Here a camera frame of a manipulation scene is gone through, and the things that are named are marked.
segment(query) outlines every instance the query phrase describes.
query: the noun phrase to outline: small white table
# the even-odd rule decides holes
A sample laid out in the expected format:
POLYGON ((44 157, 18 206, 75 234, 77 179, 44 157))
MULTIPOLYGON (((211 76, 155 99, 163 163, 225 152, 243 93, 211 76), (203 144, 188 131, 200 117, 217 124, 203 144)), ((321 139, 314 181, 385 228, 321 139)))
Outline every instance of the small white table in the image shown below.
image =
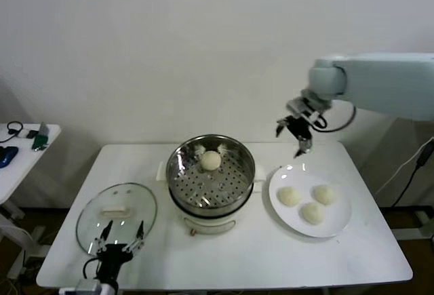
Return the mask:
MULTIPOLYGON (((24 124, 24 128, 29 130, 39 131, 39 124, 24 124)), ((60 127, 56 124, 47 125, 49 131, 48 143, 51 144, 58 137, 60 133, 60 127)), ((0 140, 8 139, 10 135, 7 133, 7 125, 0 124, 0 140)), ((0 144, 2 147, 16 146, 18 147, 17 155, 12 159, 11 163, 5 168, 0 168, 0 205, 4 207, 10 214, 12 218, 24 218, 24 212, 20 210, 9 197, 18 188, 22 180, 30 172, 33 166, 38 162, 42 155, 46 152, 44 151, 33 151, 32 144, 34 139, 26 138, 12 138, 10 141, 0 144)), ((5 235, 15 243, 17 243, 21 248, 26 250, 27 258, 33 254, 40 256, 43 252, 47 252, 47 249, 42 249, 38 246, 37 240, 42 235, 44 228, 36 227, 32 233, 32 239, 26 236, 23 232, 18 229, 14 229, 15 226, 13 222, 8 220, 5 216, 0 214, 0 233, 5 235)), ((22 266, 22 256, 23 251, 17 257, 14 265, 8 273, 9 278, 16 278, 22 266)))
MULTIPOLYGON (((271 173, 291 163, 321 165, 348 186, 353 215, 338 236, 315 239, 284 225, 267 199, 267 182, 242 208, 242 220, 228 233, 191 237, 165 182, 156 181, 161 161, 175 144, 108 145, 86 181, 37 276, 48 288, 74 287, 89 258, 75 239, 75 225, 86 203, 105 188, 122 182, 147 185, 159 211, 144 247, 124 264, 122 290, 246 290, 317 288, 391 283, 412 278, 412 270, 368 188, 343 145, 315 144, 297 159, 293 144, 250 143, 256 163, 271 173)), ((95 271, 89 264, 88 275, 95 271)))

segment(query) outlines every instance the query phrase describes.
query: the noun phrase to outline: metal rim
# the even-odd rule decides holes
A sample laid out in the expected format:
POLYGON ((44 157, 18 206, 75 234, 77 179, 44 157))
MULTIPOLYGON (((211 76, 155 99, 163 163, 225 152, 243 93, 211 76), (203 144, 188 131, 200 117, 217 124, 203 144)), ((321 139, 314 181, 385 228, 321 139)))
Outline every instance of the metal rim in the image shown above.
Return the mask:
POLYGON ((145 185, 143 185, 143 184, 140 184, 140 183, 136 183, 136 182, 124 182, 124 183, 118 183, 118 184, 115 184, 115 185, 109 186, 108 188, 106 188, 106 189, 104 189, 104 190, 98 192, 98 193, 96 194, 95 197, 93 197, 92 199, 90 199, 90 200, 86 203, 86 205, 83 207, 83 209, 82 209, 81 212, 80 212, 80 215, 79 215, 79 217, 78 217, 78 219, 77 219, 77 222, 75 223, 75 239, 77 240, 77 243, 79 244, 79 247, 80 247, 80 248, 81 248, 81 249, 82 249, 82 250, 83 250, 83 251, 84 251, 88 256, 96 257, 95 255, 89 254, 89 253, 87 252, 87 250, 86 250, 85 248, 83 248, 83 246, 81 245, 81 242, 80 242, 80 240, 79 240, 78 230, 77 230, 77 229, 78 229, 77 226, 78 226, 78 224, 79 224, 79 221, 80 221, 81 215, 83 215, 84 209, 87 207, 87 205, 89 205, 89 203, 91 203, 93 200, 95 200, 95 199, 96 199, 96 198, 97 198, 101 193, 103 193, 103 192, 105 192, 105 191, 107 191, 107 190, 109 190, 109 189, 111 189, 111 188, 114 188, 114 187, 116 187, 116 186, 121 186, 121 185, 125 185, 125 184, 132 184, 132 185, 136 185, 136 186, 141 186, 142 188, 144 188, 144 189, 146 189, 147 191, 149 191, 149 193, 151 194, 152 198, 154 199, 154 202, 155 202, 154 219, 152 220, 151 227, 149 227, 149 230, 147 231, 147 233, 144 234, 144 237, 143 237, 143 238, 146 238, 146 237, 149 235, 149 233, 152 231, 152 228, 154 227, 155 220, 157 219, 157 213, 158 213, 158 203, 157 203, 157 198, 156 198, 155 195, 154 195, 154 192, 152 192, 152 190, 150 190, 150 188, 148 188, 147 186, 145 186, 145 185))

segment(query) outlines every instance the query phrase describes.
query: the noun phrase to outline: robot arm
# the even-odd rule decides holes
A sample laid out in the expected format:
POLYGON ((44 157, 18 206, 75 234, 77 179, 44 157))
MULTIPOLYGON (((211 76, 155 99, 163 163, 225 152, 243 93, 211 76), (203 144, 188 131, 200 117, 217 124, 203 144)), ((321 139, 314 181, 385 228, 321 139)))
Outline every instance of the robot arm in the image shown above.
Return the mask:
POLYGON ((434 121, 434 54, 361 54, 329 56, 315 61, 309 71, 308 87, 289 101, 292 115, 279 120, 277 135, 284 127, 298 139, 296 156, 312 147, 310 129, 335 132, 348 126, 355 107, 390 113, 415 121, 434 121), (350 120, 327 130, 323 113, 332 100, 354 105, 350 120))

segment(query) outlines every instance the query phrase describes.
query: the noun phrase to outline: white plate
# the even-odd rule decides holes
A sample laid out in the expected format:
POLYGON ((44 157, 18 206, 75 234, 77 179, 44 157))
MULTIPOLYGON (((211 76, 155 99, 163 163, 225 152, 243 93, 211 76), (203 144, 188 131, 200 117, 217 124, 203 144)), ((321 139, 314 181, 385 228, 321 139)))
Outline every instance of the white plate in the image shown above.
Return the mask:
POLYGON ((269 195, 271 204, 277 215, 290 227, 305 235, 313 237, 331 237, 343 230, 351 217, 351 202, 345 195, 344 186, 339 185, 325 172, 314 167, 303 165, 286 165, 277 170, 270 181, 269 195), (309 202, 317 202, 313 197, 313 188, 327 184, 334 187, 338 193, 336 201, 324 206, 324 221, 313 225, 302 217, 300 210, 309 202), (288 207, 280 202, 277 193, 280 188, 292 186, 301 194, 301 201, 294 207, 288 207))

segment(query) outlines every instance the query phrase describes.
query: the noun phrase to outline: blue object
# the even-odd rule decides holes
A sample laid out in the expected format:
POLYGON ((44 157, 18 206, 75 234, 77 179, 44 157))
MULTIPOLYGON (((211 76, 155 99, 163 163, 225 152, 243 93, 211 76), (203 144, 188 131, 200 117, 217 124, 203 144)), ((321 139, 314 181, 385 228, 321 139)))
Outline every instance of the blue object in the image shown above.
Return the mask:
POLYGON ((8 166, 17 153, 18 147, 0 147, 0 168, 5 168, 8 166))

